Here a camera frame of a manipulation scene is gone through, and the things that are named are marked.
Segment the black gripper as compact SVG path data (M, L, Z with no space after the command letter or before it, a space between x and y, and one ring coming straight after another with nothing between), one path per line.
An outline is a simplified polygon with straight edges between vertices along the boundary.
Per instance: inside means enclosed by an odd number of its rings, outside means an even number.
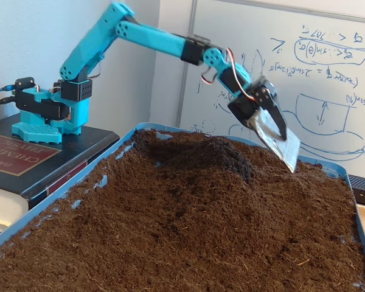
M274 85L265 76L260 76L245 92L253 100L241 93L229 102L229 110L242 125L253 130L261 142L294 173L300 140L287 127L277 106Z

